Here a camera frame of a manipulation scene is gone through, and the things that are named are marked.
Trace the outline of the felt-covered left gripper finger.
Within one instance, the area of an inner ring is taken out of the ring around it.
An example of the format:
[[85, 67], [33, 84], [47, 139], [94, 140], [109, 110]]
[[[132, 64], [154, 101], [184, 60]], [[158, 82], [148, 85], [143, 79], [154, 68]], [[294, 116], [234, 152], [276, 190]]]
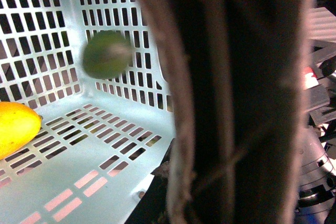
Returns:
[[170, 162], [166, 161], [156, 167], [152, 172], [151, 175], [159, 176], [161, 178], [168, 178], [170, 173]]

